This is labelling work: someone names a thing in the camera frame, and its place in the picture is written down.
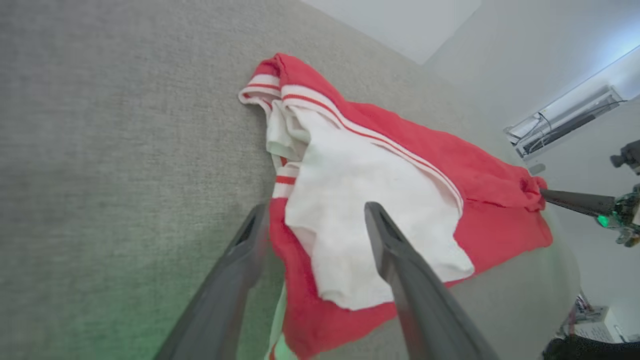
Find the red and white jersey garment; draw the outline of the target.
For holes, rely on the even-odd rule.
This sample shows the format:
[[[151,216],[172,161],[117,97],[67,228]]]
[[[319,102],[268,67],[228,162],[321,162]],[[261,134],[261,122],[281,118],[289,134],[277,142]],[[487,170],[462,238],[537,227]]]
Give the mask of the red and white jersey garment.
[[[310,360],[396,317],[368,237],[367,202],[384,207],[449,286],[553,243],[541,177],[450,133],[346,100],[297,57],[260,62],[238,98],[265,111],[276,173],[269,235],[285,284],[265,360]]]

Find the black bulky object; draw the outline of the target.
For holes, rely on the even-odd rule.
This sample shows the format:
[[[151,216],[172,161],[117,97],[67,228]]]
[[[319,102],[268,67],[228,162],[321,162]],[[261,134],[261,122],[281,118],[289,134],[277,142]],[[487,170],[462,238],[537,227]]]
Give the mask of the black bulky object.
[[[542,360],[640,360],[640,341],[602,342],[570,335],[549,342]]]

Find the grey fabric sofa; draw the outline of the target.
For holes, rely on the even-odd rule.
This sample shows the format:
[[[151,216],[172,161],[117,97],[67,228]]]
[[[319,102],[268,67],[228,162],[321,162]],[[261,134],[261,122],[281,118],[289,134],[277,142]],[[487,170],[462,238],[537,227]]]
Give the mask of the grey fabric sofa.
[[[521,158],[436,75],[299,0],[0,0],[0,360],[153,360],[275,171],[277,53]]]

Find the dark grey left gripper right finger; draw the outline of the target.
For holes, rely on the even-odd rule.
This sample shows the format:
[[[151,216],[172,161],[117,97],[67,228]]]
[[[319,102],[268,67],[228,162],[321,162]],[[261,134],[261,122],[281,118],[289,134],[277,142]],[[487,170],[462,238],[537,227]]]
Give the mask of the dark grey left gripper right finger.
[[[499,360],[475,323],[388,212],[365,204],[375,267],[391,287],[410,360]]]

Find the white box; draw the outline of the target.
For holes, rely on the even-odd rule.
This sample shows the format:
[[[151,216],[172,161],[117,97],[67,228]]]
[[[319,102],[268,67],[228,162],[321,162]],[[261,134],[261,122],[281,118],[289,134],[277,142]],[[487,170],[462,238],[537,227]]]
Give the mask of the white box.
[[[578,337],[599,342],[619,344],[626,342],[613,310],[608,306],[596,306],[592,311],[576,312],[573,333]]]

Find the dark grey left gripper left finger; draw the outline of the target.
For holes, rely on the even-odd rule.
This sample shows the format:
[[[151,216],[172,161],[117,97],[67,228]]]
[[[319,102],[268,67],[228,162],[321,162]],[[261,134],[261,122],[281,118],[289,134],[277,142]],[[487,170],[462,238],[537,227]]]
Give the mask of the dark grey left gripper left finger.
[[[253,207],[153,360],[236,360],[250,290],[263,273],[269,214]]]

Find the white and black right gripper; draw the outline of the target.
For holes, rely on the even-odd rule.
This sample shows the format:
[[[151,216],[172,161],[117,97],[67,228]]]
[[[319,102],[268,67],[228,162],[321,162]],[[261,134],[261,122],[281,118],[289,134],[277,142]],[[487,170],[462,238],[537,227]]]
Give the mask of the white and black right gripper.
[[[541,196],[547,203],[597,217],[602,228],[619,233],[617,244],[626,248],[640,244],[640,184],[618,197],[550,189],[541,189]]]

